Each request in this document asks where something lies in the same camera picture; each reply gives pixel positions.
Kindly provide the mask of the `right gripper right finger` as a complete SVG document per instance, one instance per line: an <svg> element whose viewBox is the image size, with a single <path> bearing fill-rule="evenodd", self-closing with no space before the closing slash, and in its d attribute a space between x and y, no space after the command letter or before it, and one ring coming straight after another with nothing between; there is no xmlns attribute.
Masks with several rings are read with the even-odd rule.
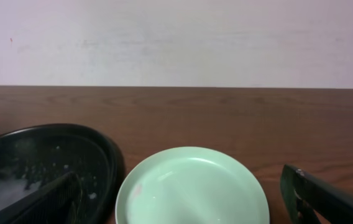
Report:
<svg viewBox="0 0 353 224"><path fill-rule="evenodd" d="M320 224L317 214L330 223L353 223L353 196L302 169L284 165L280 190L294 224Z"/></svg>

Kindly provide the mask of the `light green plate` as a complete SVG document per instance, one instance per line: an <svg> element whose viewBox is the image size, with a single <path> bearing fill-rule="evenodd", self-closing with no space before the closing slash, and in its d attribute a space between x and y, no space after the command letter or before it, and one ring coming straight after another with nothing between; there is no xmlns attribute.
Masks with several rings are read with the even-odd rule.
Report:
<svg viewBox="0 0 353 224"><path fill-rule="evenodd" d="M176 147L136 165L119 189L117 224L269 224L264 190L227 154Z"/></svg>

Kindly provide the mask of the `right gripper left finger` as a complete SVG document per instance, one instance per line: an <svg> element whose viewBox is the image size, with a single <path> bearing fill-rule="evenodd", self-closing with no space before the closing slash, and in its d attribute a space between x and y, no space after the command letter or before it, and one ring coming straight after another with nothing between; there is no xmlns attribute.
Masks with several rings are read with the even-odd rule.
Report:
<svg viewBox="0 0 353 224"><path fill-rule="evenodd" d="M81 211L82 184L69 172L0 210L0 224L76 224Z"/></svg>

